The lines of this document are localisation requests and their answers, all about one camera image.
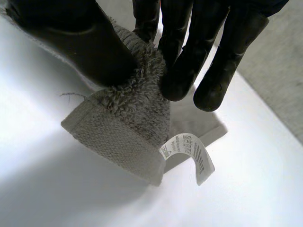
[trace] black glove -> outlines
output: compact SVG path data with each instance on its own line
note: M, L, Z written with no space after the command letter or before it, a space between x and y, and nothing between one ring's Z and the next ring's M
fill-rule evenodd
M213 63L194 95L196 106L216 110L248 46L288 0L161 0L163 35L159 48L168 73L161 85L163 95L179 101L197 78L226 19L223 36ZM135 32L145 41L155 37L159 20L158 0L133 0ZM190 12L188 41L178 57Z
M100 86L121 84L136 68L94 0L9 0L7 14L24 32Z

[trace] white label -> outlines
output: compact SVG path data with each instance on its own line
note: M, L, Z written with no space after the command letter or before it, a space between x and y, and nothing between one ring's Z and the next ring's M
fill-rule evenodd
M213 162L203 143L193 134L182 133L174 136L159 151L165 160L177 153L191 156L196 164L196 181L199 186L214 172Z

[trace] gray towel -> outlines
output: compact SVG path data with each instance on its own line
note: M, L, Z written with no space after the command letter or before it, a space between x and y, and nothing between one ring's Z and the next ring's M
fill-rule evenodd
M74 138L128 172L159 185L165 160L159 148L168 139L169 101L159 91L162 55L134 33L114 24L138 68L126 84L97 91L63 122Z

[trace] gray floor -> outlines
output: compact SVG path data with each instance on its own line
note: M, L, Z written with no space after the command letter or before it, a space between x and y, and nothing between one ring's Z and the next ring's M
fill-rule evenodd
M238 69L303 143L302 0L290 0L270 18L265 31L249 47Z

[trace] white table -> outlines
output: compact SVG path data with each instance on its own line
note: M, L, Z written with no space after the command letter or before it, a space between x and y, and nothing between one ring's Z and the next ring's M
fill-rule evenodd
M303 224L303 148L236 74L217 111L229 132L147 185L60 127L88 94L77 74L0 19L1 227L288 227Z

